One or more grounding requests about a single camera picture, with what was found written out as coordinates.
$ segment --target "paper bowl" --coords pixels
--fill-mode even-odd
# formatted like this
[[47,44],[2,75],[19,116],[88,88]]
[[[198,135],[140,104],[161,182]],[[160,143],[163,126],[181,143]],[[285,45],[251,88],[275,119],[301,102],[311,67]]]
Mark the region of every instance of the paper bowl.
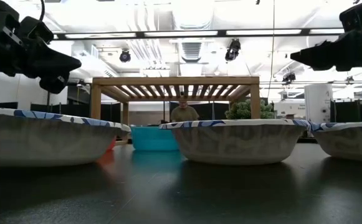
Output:
[[327,154],[362,161],[362,122],[312,124],[311,129]]
[[86,164],[130,131],[108,121],[0,108],[0,166]]
[[270,164],[286,159],[307,121],[243,119],[162,124],[192,161],[225,165]]

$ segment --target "man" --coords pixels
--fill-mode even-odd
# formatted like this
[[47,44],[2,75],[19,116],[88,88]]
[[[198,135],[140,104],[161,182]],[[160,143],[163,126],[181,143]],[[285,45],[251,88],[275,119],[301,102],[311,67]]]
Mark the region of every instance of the man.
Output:
[[172,122],[197,121],[198,119],[198,112],[193,107],[188,106],[187,101],[180,101],[179,106],[171,112]]

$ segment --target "wooden pergola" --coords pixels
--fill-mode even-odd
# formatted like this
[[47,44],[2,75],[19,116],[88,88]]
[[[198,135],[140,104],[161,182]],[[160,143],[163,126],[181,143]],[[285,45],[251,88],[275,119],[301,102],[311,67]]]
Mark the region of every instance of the wooden pergola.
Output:
[[91,118],[100,119],[101,94],[123,104],[121,123],[129,124],[131,101],[229,101],[251,96],[251,118],[260,118],[259,77],[93,78]]

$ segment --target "bowl rim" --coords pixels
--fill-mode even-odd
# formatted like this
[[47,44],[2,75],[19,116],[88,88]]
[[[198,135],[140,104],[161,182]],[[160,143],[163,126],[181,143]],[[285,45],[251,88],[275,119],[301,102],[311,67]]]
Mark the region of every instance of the bowl rim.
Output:
[[131,128],[125,124],[114,123],[111,121],[102,121],[99,119],[93,118],[83,118],[78,116],[70,116],[65,114],[55,114],[55,113],[46,113],[40,111],[30,111],[30,110],[16,110],[9,108],[0,108],[0,115],[5,116],[15,116],[22,118],[33,118],[33,119],[47,119],[47,120],[55,120],[62,121],[66,123],[77,123],[77,124],[85,124],[90,126],[105,126],[111,128],[119,128],[125,132],[131,132]]
[[350,123],[311,123],[311,131],[315,132],[327,132],[327,131],[339,131],[347,128],[362,128],[362,122],[350,122]]
[[299,119],[220,119],[206,121],[183,121],[161,124],[160,129],[223,127],[223,126],[258,126],[258,125],[294,125],[309,127],[309,122]]

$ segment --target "potted plant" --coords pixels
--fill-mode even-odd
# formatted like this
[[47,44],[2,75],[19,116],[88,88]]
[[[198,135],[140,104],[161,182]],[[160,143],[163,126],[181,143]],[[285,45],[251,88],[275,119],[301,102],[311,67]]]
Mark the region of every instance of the potted plant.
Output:
[[[251,119],[250,100],[234,103],[229,111],[225,112],[227,119]],[[261,100],[261,119],[273,119],[272,105],[265,105]]]

